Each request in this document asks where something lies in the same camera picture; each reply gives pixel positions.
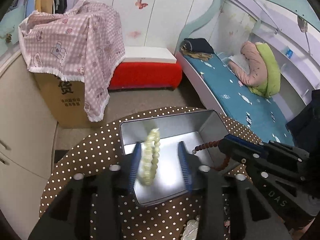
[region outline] metal box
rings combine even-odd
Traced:
[[[173,114],[132,121],[120,124],[120,136],[123,154],[131,154],[136,142],[143,143],[153,128],[160,132],[160,157],[157,174],[151,186],[135,181],[134,193],[139,205],[149,206],[175,198],[187,192],[180,170],[178,143],[184,141],[187,151],[203,143],[220,140],[228,134],[219,114],[214,110],[203,110],[182,114]],[[203,165],[220,166],[225,155],[217,147],[196,153]],[[226,173],[239,163],[230,160]]]

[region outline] red butterfly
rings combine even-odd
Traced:
[[[148,4],[147,3],[142,3],[142,0],[138,0],[136,2],[136,6],[139,7],[139,9],[141,10],[141,9],[145,8],[146,6],[148,6]]]

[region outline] brown polka dot tablecloth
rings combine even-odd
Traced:
[[[91,176],[109,168],[111,164],[117,164],[122,149],[120,144],[119,124],[123,121],[141,119],[170,114],[200,111],[202,109],[193,107],[162,107],[144,112],[132,114],[102,126],[99,131],[88,135],[78,145],[73,147],[53,168],[52,174],[44,189],[40,203],[39,216],[59,194],[62,188],[72,179],[76,173],[83,173]],[[258,143],[260,138],[239,122],[220,115],[229,133],[234,134],[247,141]],[[245,173],[243,164],[228,173],[233,176],[237,173]],[[95,239],[95,195],[92,200],[91,239]],[[201,195],[184,194],[173,200],[166,201],[159,205],[141,208],[136,206],[131,195],[119,196],[119,216],[122,223],[123,238],[128,240],[176,240],[180,239],[186,223],[195,219],[200,214],[202,205]],[[228,215],[225,225],[225,239],[230,239]]]

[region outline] red fabric cover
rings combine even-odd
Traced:
[[[182,68],[177,62],[122,62],[115,69],[108,89],[177,88],[182,79]]]

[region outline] cabinet drawer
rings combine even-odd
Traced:
[[[20,55],[0,77],[0,151],[25,169],[49,178],[57,121]]]
[[[0,208],[22,240],[27,240],[39,219],[43,179],[13,163],[0,153]]]

